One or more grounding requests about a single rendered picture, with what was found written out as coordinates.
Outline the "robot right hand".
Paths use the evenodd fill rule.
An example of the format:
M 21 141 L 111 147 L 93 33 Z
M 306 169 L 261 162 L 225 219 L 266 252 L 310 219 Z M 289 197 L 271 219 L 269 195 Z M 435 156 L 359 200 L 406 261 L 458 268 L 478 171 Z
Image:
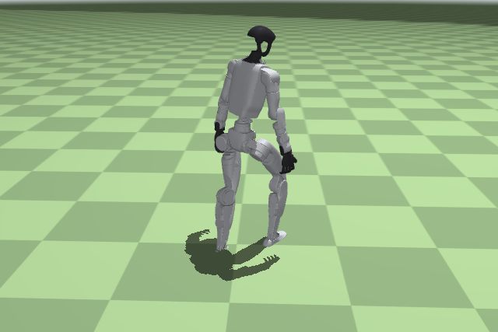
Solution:
M 279 172 L 279 173 L 280 174 L 289 173 L 289 172 L 291 172 L 291 170 L 293 170 L 295 168 L 294 163 L 297 163 L 297 160 L 295 157 L 293 157 L 292 149 L 291 149 L 291 151 L 289 151 L 285 154 L 284 154 L 284 150 L 283 150 L 282 146 L 279 146 L 279 149 L 280 149 L 281 156 L 283 156 L 282 157 L 282 172 Z M 289 170 L 288 170 L 288 167 L 289 167 Z M 285 171 L 285 168 L 286 168 L 286 171 Z

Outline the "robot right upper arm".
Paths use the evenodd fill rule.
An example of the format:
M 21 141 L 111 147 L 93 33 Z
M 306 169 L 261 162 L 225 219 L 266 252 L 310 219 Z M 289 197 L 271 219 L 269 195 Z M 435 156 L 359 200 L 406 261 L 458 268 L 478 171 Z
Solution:
M 277 121 L 276 112 L 279 108 L 279 73 L 270 68 L 261 69 L 261 82 L 265 86 L 266 97 L 268 102 L 268 117 Z

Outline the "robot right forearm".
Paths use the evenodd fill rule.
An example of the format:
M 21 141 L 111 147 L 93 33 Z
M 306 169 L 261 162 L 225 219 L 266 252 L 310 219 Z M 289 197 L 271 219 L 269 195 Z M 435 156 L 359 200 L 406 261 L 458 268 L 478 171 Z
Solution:
M 289 136 L 286 130 L 286 119 L 285 111 L 283 108 L 279 108 L 276 112 L 277 121 L 272 125 L 275 129 L 275 134 L 277 136 L 276 140 L 279 146 L 283 147 L 284 154 L 291 151 L 291 145 L 289 143 Z

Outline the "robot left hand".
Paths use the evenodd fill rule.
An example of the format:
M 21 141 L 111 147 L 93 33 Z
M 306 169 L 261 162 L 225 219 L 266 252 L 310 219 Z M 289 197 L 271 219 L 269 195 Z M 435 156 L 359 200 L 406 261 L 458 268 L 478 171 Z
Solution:
M 225 128 L 221 128 L 219 129 L 219 123 L 218 122 L 215 122 L 215 131 L 216 131 L 216 134 L 215 134 L 215 138 L 214 138 L 214 141 L 215 141 L 215 150 L 219 153 L 224 153 L 224 151 L 220 151 L 218 150 L 218 148 L 216 147 L 216 138 L 218 136 L 220 136 L 221 134 L 224 134 L 224 130 Z

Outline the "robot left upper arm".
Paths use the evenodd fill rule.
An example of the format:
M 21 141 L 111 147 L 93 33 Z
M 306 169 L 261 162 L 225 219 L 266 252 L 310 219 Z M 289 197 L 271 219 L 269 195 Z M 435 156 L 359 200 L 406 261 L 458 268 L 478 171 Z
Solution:
M 226 74 L 226 78 L 225 78 L 225 81 L 223 84 L 223 90 L 221 92 L 221 98 L 226 103 L 229 103 L 228 96 L 229 96 L 230 83 L 231 83 L 232 74 L 233 74 L 233 67 L 237 61 L 238 60 L 231 60 L 228 64 L 228 72 Z

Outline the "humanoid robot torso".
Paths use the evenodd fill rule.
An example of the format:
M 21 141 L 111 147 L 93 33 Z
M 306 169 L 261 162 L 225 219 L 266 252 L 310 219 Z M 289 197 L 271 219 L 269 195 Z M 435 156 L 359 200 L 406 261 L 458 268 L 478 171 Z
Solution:
M 239 119 L 228 130 L 227 144 L 238 152 L 248 154 L 250 152 L 246 145 L 250 139 L 255 141 L 256 138 L 256 132 L 251 129 L 253 120 L 250 118 L 258 117 L 266 98 L 265 86 L 261 82 L 261 69 L 270 67 L 261 59 L 257 64 L 242 61 L 243 59 L 239 59 L 233 67 L 228 96 L 229 112 L 239 116 Z

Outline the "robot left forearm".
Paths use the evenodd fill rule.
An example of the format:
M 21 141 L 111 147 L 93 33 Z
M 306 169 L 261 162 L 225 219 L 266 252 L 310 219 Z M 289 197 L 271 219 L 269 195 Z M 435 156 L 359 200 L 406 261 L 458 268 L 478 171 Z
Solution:
M 221 95 L 219 97 L 218 107 L 219 108 L 217 111 L 215 122 L 219 123 L 219 129 L 221 129 L 221 128 L 224 128 L 226 126 L 226 119 L 227 119 L 227 114 L 228 114 L 228 110 L 229 110 L 229 104 L 222 100 Z M 215 122 L 214 122 L 214 125 L 215 125 Z

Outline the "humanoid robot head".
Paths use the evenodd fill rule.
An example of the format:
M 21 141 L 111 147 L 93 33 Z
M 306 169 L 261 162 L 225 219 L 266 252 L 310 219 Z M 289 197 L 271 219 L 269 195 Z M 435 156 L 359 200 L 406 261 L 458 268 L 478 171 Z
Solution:
M 275 40 L 275 34 L 267 27 L 265 26 L 254 26 L 253 28 L 251 28 L 249 30 L 249 32 L 247 33 L 247 35 L 249 37 L 254 37 L 255 38 L 255 41 L 257 43 L 257 50 L 256 51 L 251 51 L 251 54 L 243 59 L 242 61 L 246 61 L 246 62 L 249 62 L 249 63 L 260 63 L 259 59 L 261 59 L 261 56 L 262 57 L 265 57 L 268 55 L 270 49 L 271 49 L 271 46 L 272 46 L 272 42 Z M 265 41 L 268 43 L 268 47 L 267 47 L 267 50 L 266 52 L 262 52 L 261 51 L 261 43 Z

